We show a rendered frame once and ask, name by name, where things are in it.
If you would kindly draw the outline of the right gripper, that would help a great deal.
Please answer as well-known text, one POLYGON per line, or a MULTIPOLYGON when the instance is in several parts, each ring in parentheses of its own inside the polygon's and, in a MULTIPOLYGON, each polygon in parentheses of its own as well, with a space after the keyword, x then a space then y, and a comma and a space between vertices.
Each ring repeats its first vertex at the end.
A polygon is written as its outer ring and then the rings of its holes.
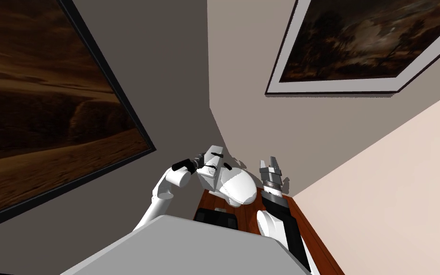
POLYGON ((273 184, 282 186, 282 173, 276 157, 270 156, 270 164, 267 167, 264 160, 260 160, 260 174, 261 180, 271 182, 273 184))

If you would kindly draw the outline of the white rounded appliance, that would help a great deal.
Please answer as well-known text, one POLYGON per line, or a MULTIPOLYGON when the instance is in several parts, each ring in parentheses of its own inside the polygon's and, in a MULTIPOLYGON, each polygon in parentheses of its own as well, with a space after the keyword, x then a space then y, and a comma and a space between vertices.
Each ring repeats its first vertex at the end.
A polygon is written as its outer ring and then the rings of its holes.
POLYGON ((197 169, 203 188, 235 208, 253 203, 257 197, 254 180, 246 171, 232 167, 223 158, 223 148, 219 146, 211 146, 204 154, 204 165, 197 169))

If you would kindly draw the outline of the red-brown wooden table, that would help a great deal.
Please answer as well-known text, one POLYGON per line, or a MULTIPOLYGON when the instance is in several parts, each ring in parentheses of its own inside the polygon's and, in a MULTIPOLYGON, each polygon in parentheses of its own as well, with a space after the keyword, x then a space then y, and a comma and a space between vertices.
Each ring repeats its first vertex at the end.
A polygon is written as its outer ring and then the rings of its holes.
MULTIPOLYGON (((225 209, 227 213, 234 214, 236 216, 238 221, 238 229, 240 231, 259 235, 260 231, 256 221, 256 213, 258 210, 265 210, 262 204, 260 192, 261 188, 258 188, 258 195, 253 203, 234 208, 232 206, 229 206, 224 199, 209 194, 207 190, 204 190, 198 205, 198 209, 225 209)), ((314 259, 314 263, 320 275, 345 275, 345 273, 342 271, 334 257, 330 254, 312 225, 299 209, 294 199, 285 194, 283 195, 283 197, 288 201, 290 213, 297 220, 301 236, 309 253, 314 259)))

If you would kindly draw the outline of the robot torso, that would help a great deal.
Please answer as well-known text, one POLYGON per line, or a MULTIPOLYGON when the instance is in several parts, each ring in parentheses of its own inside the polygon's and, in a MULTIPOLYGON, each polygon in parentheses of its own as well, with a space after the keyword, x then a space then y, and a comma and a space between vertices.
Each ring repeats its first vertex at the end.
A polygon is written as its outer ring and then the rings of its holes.
POLYGON ((320 275, 273 238, 162 215, 61 275, 320 275))

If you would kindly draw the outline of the dark landscape picture, white frame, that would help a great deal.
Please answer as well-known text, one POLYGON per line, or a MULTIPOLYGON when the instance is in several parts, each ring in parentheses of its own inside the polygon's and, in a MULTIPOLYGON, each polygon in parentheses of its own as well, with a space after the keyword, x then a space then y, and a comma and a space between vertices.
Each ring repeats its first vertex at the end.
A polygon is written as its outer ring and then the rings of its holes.
POLYGON ((266 95, 395 94, 440 58, 440 0, 295 0, 266 95))

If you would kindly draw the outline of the brown landscape picture, black frame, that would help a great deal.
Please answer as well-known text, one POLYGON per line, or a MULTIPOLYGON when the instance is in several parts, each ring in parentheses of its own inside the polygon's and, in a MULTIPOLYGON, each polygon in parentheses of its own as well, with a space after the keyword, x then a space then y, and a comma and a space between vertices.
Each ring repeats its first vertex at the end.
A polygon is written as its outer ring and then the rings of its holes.
POLYGON ((73 0, 0 0, 0 224, 153 151, 73 0))

